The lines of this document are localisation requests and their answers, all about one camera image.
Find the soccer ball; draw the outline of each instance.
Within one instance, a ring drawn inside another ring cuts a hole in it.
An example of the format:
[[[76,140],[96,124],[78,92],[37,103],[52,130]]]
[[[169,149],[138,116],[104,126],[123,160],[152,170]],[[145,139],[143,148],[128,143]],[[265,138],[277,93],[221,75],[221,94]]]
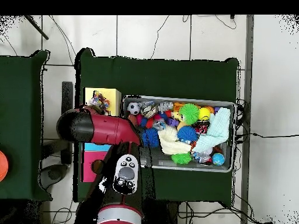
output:
[[[127,110],[130,112],[130,114],[137,115],[140,112],[140,105],[136,102],[131,102],[128,105]]]

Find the green spiky ball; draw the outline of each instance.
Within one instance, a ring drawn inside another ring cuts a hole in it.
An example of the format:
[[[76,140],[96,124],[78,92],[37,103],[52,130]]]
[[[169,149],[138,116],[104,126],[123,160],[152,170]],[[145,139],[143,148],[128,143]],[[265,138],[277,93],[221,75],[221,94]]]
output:
[[[179,114],[187,125],[194,124],[199,119],[199,109],[194,104],[188,103],[180,108]]]
[[[175,154],[171,156],[171,159],[173,160],[174,163],[176,164],[188,164],[191,161],[191,155],[190,153],[186,154]]]

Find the green table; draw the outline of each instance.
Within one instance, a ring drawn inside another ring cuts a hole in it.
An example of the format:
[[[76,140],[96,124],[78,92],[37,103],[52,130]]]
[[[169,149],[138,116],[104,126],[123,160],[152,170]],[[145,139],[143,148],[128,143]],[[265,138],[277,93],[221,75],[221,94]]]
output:
[[[76,57],[75,106],[83,102],[83,88],[116,88],[123,95],[146,95],[235,102],[238,60],[166,61],[124,57],[95,57],[89,48]],[[142,176],[150,177],[150,169]],[[78,200],[85,199],[90,183],[78,181]],[[156,199],[221,201],[231,205],[232,171],[176,171],[154,169]]]

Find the plastic bin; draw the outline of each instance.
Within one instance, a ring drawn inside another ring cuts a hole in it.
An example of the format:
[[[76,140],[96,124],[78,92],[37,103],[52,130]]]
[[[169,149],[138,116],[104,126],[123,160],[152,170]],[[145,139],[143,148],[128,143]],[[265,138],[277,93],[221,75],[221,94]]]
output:
[[[237,107],[232,102],[226,101],[207,101],[207,100],[191,100],[191,99],[178,99],[178,98],[167,98],[167,97],[153,97],[153,96],[124,96],[122,101],[123,117],[127,118],[129,112],[127,106],[130,102],[143,102],[153,100],[156,104],[160,102],[181,102],[181,103],[194,103],[199,106],[212,106],[212,107],[226,107],[231,110],[230,116],[230,134],[228,141],[222,143],[221,149],[225,156],[225,163],[222,166],[216,165],[203,165],[192,160],[186,165],[175,164],[170,155],[165,155],[161,148],[140,148],[140,162],[141,167],[152,166],[155,169],[173,169],[173,170],[192,170],[192,171],[207,171],[207,172],[221,172],[227,173],[232,169],[233,156],[234,156],[234,142],[235,142],[235,122],[237,119]]]

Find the black pole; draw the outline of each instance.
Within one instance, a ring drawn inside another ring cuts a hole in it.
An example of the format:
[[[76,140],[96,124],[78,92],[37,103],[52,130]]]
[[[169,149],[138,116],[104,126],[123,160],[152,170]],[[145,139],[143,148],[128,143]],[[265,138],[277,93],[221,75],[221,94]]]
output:
[[[39,31],[39,33],[46,39],[48,40],[49,37],[42,31],[42,29],[40,29],[40,27],[38,27],[38,25],[36,25],[36,23],[33,21],[33,19],[29,16],[29,15],[24,15],[25,18],[32,24],[32,26],[35,27],[35,29],[37,31]]]

